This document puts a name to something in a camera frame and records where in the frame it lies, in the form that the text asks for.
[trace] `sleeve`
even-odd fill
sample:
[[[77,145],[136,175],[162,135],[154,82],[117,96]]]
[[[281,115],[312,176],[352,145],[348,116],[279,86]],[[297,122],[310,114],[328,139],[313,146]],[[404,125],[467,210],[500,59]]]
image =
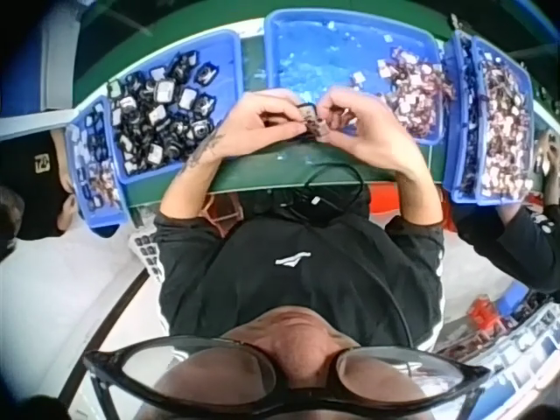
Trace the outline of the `sleeve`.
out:
[[[525,207],[505,227],[495,207],[476,207],[454,221],[459,237],[498,269],[537,291],[560,289],[560,241],[553,223],[540,226]]]
[[[441,277],[444,258],[444,230],[441,223],[420,226],[396,216],[387,224],[385,232],[415,267]]]
[[[216,228],[202,217],[179,220],[158,214],[154,224],[164,272],[159,304],[172,330],[182,301],[196,291],[222,239]]]

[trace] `pile of components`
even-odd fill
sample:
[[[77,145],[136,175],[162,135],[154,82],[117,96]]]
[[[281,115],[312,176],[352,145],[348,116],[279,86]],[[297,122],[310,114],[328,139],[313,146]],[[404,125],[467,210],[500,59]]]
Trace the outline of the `pile of components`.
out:
[[[199,52],[190,51],[168,67],[108,84],[114,138],[127,175],[185,161],[214,130],[217,98],[200,90],[218,73],[210,62],[199,66]]]

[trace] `blue tray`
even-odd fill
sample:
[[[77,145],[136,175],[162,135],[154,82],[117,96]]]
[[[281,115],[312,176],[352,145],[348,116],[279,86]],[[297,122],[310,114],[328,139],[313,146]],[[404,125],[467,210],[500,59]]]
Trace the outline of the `blue tray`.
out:
[[[103,120],[102,120],[102,128],[105,131],[105,144],[108,148],[108,159],[107,162],[110,164],[111,169],[113,170],[113,177],[115,181],[115,188],[118,191],[119,198],[121,201],[121,208],[118,206],[110,206],[105,204],[103,207],[94,210],[93,212],[88,208],[88,201],[84,197],[83,191],[81,186],[88,184],[88,181],[80,182],[78,178],[78,170],[80,168],[84,168],[86,173],[89,171],[89,167],[93,165],[99,166],[93,158],[89,162],[86,162],[82,154],[79,152],[79,148],[83,145],[81,138],[78,143],[73,143],[70,138],[70,132],[67,129],[65,134],[65,144],[66,144],[66,156],[68,160],[68,170],[70,171],[72,182],[74,186],[74,190],[76,191],[76,198],[78,200],[78,206],[83,214],[84,220],[86,221],[87,225],[91,228],[102,228],[104,226],[113,226],[113,225],[120,225],[125,223],[129,219],[129,210],[126,204],[126,197],[124,195],[123,189],[121,184],[119,183],[118,177],[115,174],[115,163],[112,156],[112,150],[109,147],[109,144],[112,143],[109,140],[109,137],[112,136],[112,129],[110,123],[110,115],[111,115],[111,107],[109,104],[109,100],[105,96],[101,96],[99,99],[92,102],[92,104],[80,112],[80,114],[71,122],[72,125],[75,125],[80,130],[80,133],[83,130],[86,130],[88,134],[93,134],[95,127],[86,127],[86,116],[90,114],[95,106],[101,104],[103,106]]]
[[[484,53],[492,54],[493,58],[500,57],[502,62],[509,67],[512,73],[515,75],[519,82],[519,88],[521,93],[525,95],[525,109],[531,118],[530,125],[528,129],[528,135],[524,142],[528,144],[528,154],[526,155],[525,167],[527,172],[531,171],[531,163],[533,162],[533,135],[534,135],[534,125],[535,118],[533,116],[533,85],[531,83],[531,78],[527,70],[513,61],[505,52],[496,48],[494,45],[488,43],[482,38],[472,37],[472,58],[474,59],[474,64],[476,66],[477,75],[477,85],[479,96],[487,96],[487,87],[484,82],[484,74],[482,73],[482,61],[485,59]],[[487,103],[485,101],[479,101],[479,112],[480,112],[480,124],[479,124],[479,179],[484,173],[484,163],[487,155],[487,125],[488,125],[488,110]],[[482,185],[479,182],[476,188],[476,198],[477,204],[479,206],[500,206],[503,204],[510,204],[520,202],[521,199],[505,199],[502,197],[486,197],[481,194]]]
[[[158,67],[169,69],[176,56],[188,53],[191,50],[199,52],[199,65],[196,67],[197,69],[208,61],[220,68],[216,78],[207,87],[201,87],[193,83],[193,76],[191,76],[189,83],[187,83],[188,86],[196,88],[200,94],[206,93],[217,98],[216,108],[212,113],[214,125],[217,125],[225,118],[226,114],[243,94],[242,44],[236,32],[230,30],[216,31],[209,35],[189,39],[148,59],[131,70],[130,73],[141,71],[146,76],[146,79],[148,79],[150,78],[150,70]],[[125,77],[126,75],[119,80],[124,82]],[[178,171],[183,166],[182,162],[177,162],[168,164],[163,168],[129,176],[124,170],[123,153],[117,147],[114,136],[111,136],[111,138],[113,138],[113,141],[110,143],[115,155],[117,174],[124,184],[156,177],[162,173]]]
[[[354,11],[277,10],[264,21],[268,87],[289,88],[306,102],[317,102],[330,86],[349,86],[352,74],[362,72],[364,91],[387,94],[391,86],[379,75],[377,60],[390,60],[397,46],[431,64],[440,63],[436,40],[408,24]],[[443,120],[440,95],[436,124],[417,141],[437,144],[444,135]]]
[[[455,31],[451,39],[444,45],[444,68],[447,77],[453,84],[456,98],[450,102],[443,186],[451,195],[453,202],[474,203],[476,202],[474,196],[469,198],[461,192],[469,121],[468,86],[463,73],[465,60],[461,45],[462,37],[468,37],[468,35],[462,31]]]

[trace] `black cable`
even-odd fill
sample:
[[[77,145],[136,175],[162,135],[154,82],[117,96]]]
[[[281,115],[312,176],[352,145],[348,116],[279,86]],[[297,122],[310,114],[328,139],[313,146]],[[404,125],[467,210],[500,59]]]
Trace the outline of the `black cable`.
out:
[[[314,174],[312,174],[310,176],[310,178],[305,182],[304,184],[304,188],[309,189],[309,195],[307,194],[303,194],[301,192],[296,192],[296,195],[298,195],[300,198],[304,199],[304,200],[312,200],[314,197],[317,197],[317,194],[313,194],[312,189],[310,188],[310,183],[315,180],[319,175],[321,175],[322,173],[326,172],[327,170],[333,168],[333,167],[338,167],[338,168],[344,168],[349,170],[350,172],[353,173],[353,175],[356,177],[356,179],[358,180],[358,182],[360,183],[360,189],[358,190],[358,192],[356,193],[356,195],[353,197],[353,199],[350,201],[350,203],[344,208],[341,209],[340,207],[338,207],[337,205],[335,205],[334,203],[330,202],[329,200],[323,199],[321,198],[322,201],[324,201],[328,206],[336,209],[337,211],[339,211],[341,214],[344,214],[351,206],[352,204],[360,197],[360,194],[363,191],[363,188],[365,187],[365,182],[363,180],[363,178],[361,177],[360,173],[354,168],[352,167],[350,164],[344,164],[344,163],[324,163],[324,164],[317,164],[317,166],[321,166],[321,168],[316,171]],[[321,236],[321,234],[319,232],[315,232],[316,235]],[[350,255],[345,249],[340,248],[340,250],[342,250],[342,252],[352,261],[354,261],[355,263],[357,263],[380,287],[381,289],[385,292],[385,294],[388,296],[389,300],[391,301],[391,304],[393,305],[393,307],[396,310],[396,313],[398,315],[399,320],[401,321],[402,324],[402,329],[404,330],[404,334],[406,336],[406,343],[405,346],[409,347],[409,348],[414,348],[414,340],[412,339],[412,334],[410,333],[410,328],[408,323],[406,322],[406,318],[404,317],[403,311],[401,310],[401,307],[399,306],[399,304],[396,302],[395,296],[393,295],[393,292],[391,292],[391,290],[389,289],[389,287],[380,280],[380,278],[372,271],[370,270],[368,267],[365,267],[364,265],[360,264],[359,262],[356,261],[356,259]],[[410,372],[410,366],[407,363],[407,367],[409,370],[409,375],[411,375]]]

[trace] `glasses lens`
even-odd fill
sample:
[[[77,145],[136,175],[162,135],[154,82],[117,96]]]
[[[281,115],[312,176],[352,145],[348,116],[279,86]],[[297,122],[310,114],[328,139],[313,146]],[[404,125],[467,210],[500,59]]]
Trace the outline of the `glasses lens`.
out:
[[[463,381],[451,363],[398,347],[357,348],[341,355],[337,370],[357,396],[386,403],[409,403],[440,396]]]
[[[273,367],[250,347],[210,339],[169,343],[132,354],[123,372],[160,395],[191,403],[252,403],[274,388]]]

